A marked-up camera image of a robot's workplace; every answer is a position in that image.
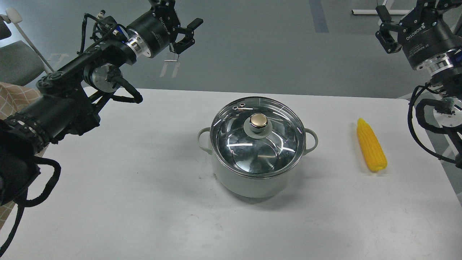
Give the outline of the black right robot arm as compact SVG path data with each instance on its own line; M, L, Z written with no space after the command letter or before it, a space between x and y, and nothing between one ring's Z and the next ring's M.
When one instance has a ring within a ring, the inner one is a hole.
M418 0L416 6L398 22L388 9L378 5L381 20L376 38L388 53L403 51L414 70L427 70L429 82L417 86L411 94L408 125L419 146L412 123L435 134L446 135L455 147L455 158L424 150L441 161L461 168L461 25L453 32L443 14L461 5L460 0Z

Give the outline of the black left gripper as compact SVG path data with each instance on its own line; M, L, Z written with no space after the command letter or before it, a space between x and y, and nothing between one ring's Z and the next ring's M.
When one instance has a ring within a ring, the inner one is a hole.
M127 25L131 37L143 40L142 54L155 57L170 45L170 52L180 55L195 44L194 31L203 24L203 19L195 18L186 27L180 27L174 0L150 0L149 11ZM178 34L185 37L175 42Z

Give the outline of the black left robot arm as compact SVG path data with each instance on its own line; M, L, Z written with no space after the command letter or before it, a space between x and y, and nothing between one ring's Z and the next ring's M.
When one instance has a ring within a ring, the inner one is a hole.
M36 84L41 97L1 120L1 205L18 206L15 223L1 246L12 242L25 208L44 202L61 174L60 164L38 154L65 135L83 135L100 124L99 112L110 100L139 104L141 93L120 67L140 55L153 58L165 48L176 55L195 44L194 19L182 27L174 0L151 0L150 9L127 26L105 11L86 13L76 58Z

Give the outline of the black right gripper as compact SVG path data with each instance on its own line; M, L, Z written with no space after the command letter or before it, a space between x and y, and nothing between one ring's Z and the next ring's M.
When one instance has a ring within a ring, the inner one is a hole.
M419 70L426 60L461 46L461 37L452 33L443 20L446 11L460 5L460 0L418 0L399 21L402 26L395 24L386 5L378 5L375 11L380 26L375 36L387 54L402 48L411 68ZM399 33L398 42L391 32Z

